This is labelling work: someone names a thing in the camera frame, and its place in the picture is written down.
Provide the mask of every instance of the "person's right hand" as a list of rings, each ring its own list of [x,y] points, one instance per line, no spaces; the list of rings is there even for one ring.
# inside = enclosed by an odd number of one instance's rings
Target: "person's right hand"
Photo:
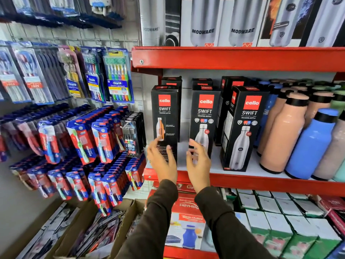
[[[208,157],[207,150],[201,144],[198,144],[193,139],[189,139],[189,145],[194,146],[194,149],[187,151],[188,176],[196,193],[199,193],[205,187],[210,186],[211,160]],[[196,157],[195,154],[198,154],[196,165],[193,164],[193,157]]]

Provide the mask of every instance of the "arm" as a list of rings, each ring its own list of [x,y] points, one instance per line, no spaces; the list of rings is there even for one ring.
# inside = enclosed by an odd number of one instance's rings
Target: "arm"
[[[162,180],[157,191],[147,200],[146,211],[133,234],[122,245],[117,259],[163,258],[171,208],[177,200],[177,187]]]
[[[203,188],[196,195],[195,202],[212,231],[213,243],[220,258],[274,258],[241,224],[214,188]]]

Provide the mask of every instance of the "dark brown sleeve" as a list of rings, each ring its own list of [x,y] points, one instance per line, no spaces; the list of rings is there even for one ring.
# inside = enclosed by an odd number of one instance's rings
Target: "dark brown sleeve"
[[[195,197],[207,225],[219,258],[274,259],[236,218],[215,188],[206,187]]]
[[[157,191],[147,200],[146,211],[116,259],[163,258],[171,208],[177,197],[176,185],[170,180],[162,180]]]

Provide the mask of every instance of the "hand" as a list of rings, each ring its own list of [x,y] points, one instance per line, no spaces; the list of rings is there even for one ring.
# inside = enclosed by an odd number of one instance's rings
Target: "hand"
[[[177,182],[177,166],[173,151],[170,145],[167,146],[167,154],[169,163],[167,163],[164,157],[157,149],[157,143],[160,137],[154,139],[147,148],[147,158],[150,160],[152,168],[156,171],[158,181],[161,182],[164,179],[172,181],[174,184]]]
[[[192,183],[196,193],[199,193],[205,187],[210,186],[210,168],[211,160],[208,157],[207,150],[193,139],[189,139],[189,145],[194,149],[187,151],[187,171],[190,182]],[[197,164],[193,164],[193,159],[197,160]]]

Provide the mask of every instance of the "shelf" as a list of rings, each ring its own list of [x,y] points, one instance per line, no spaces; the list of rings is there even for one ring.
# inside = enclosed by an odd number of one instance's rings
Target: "shelf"
[[[188,143],[178,144],[177,183],[190,184],[186,168],[186,151]],[[216,187],[232,187],[262,191],[290,192],[301,194],[325,194],[329,196],[345,196],[345,183],[317,181],[314,179],[291,179],[285,173],[270,174],[259,166],[259,157],[253,151],[246,172],[229,172],[222,169],[220,163],[220,147],[213,147],[212,167],[210,170],[211,185]],[[145,180],[158,181],[155,170],[150,162],[144,169]]]
[[[344,47],[133,47],[132,71],[219,69],[345,72]]]
[[[217,253],[205,252],[201,250],[193,250],[186,248],[179,248],[173,246],[165,246],[164,258],[175,259],[218,259]]]

